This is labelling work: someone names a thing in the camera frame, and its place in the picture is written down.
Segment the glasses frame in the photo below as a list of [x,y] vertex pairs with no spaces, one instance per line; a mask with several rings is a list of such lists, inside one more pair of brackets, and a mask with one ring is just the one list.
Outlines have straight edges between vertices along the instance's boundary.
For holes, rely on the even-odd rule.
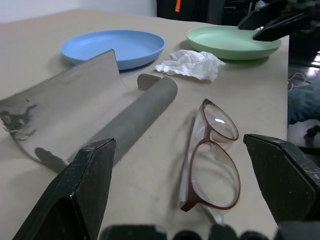
[[[223,134],[221,134],[220,132],[218,132],[214,127],[212,127],[209,123],[209,121],[207,120],[206,118],[206,114],[205,114],[205,108],[207,105],[211,105],[215,108],[217,108],[218,110],[220,110],[225,117],[228,118],[228,120],[231,122],[233,128],[235,129],[235,137],[234,138],[229,138],[227,136],[224,136]],[[240,198],[240,192],[241,192],[241,182],[240,182],[240,175],[239,175],[239,172],[238,172],[238,169],[234,163],[234,161],[232,160],[232,158],[229,156],[229,154],[219,145],[217,144],[215,141],[213,141],[211,138],[210,138],[210,134],[211,132],[213,131],[216,136],[217,136],[217,139],[219,142],[221,143],[229,143],[229,142],[234,142],[236,140],[238,140],[239,138],[239,131],[235,125],[235,123],[231,120],[231,118],[221,109],[219,108],[217,105],[215,105],[213,102],[211,102],[210,100],[208,99],[205,99],[201,106],[200,106],[200,109],[199,111],[201,112],[201,116],[202,116],[202,119],[204,121],[204,136],[203,136],[203,139],[199,141],[199,143],[196,144],[196,146],[194,147],[193,151],[192,151],[192,155],[190,157],[190,162],[189,162],[189,166],[188,166],[188,177],[187,177],[187,193],[186,193],[186,200],[185,202],[183,203],[183,205],[180,207],[181,210],[187,212],[189,211],[190,209],[192,209],[196,204],[203,204],[203,205],[206,205],[208,207],[211,207],[211,208],[216,208],[216,209],[219,209],[219,210],[228,210],[228,209],[231,209],[233,208],[239,198]],[[235,196],[235,198],[233,199],[232,203],[228,206],[217,206],[217,205],[214,205],[206,200],[204,200],[202,197],[200,197],[195,189],[194,189],[194,186],[192,184],[192,167],[193,167],[193,163],[194,163],[194,160],[195,160],[195,154],[199,148],[199,146],[201,146],[202,144],[205,144],[205,143],[209,143],[209,144],[213,144],[214,146],[220,148],[220,150],[222,150],[227,157],[229,157],[230,159],[230,163],[233,164],[233,167],[236,171],[236,177],[237,177],[237,182],[238,182],[238,194]]]

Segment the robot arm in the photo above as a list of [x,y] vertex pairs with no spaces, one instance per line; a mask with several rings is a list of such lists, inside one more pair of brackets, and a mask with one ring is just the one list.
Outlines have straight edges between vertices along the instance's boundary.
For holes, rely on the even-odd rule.
[[238,25],[242,30],[261,28],[254,40],[270,42],[295,31],[312,32],[319,25],[318,0],[272,0],[252,11]]

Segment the white tissue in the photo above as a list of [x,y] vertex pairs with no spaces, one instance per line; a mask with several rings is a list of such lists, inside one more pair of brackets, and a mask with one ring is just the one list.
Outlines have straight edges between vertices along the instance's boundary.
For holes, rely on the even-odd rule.
[[199,80],[215,80],[220,66],[226,65],[215,55],[205,51],[179,50],[169,54],[169,57],[171,60],[165,60],[155,66],[158,72],[168,75],[180,74]]

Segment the eyeglasses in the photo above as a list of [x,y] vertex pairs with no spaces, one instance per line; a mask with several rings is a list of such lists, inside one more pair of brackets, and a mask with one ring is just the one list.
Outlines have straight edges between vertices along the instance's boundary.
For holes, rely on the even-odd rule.
[[238,129],[230,117],[205,99],[196,115],[183,164],[179,195],[183,211],[197,203],[220,210],[236,205],[240,176],[235,163],[218,143],[228,144],[238,138]]

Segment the table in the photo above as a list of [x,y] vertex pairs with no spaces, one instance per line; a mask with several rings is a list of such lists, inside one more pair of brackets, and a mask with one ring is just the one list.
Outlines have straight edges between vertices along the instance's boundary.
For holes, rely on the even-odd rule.
[[[0,99],[27,89],[70,68],[60,46],[78,34],[114,29],[156,33],[166,41],[151,65],[121,74],[134,86],[139,74],[179,49],[190,49],[186,32],[207,26],[156,17],[72,10],[0,26]],[[262,198],[242,137],[246,133],[285,140],[287,135],[287,71],[289,39],[270,58],[229,63],[211,84],[174,76],[178,94],[173,103],[114,167],[101,229],[111,224],[160,224],[168,239],[182,229],[207,239],[210,223],[195,207],[177,208],[179,180],[194,112],[205,98],[222,108],[238,127],[240,138],[228,153],[238,167],[242,191],[238,204],[224,212],[227,224],[240,234],[251,229],[271,237],[276,223]],[[12,239],[56,173],[28,159],[10,135],[0,131],[0,239]]]

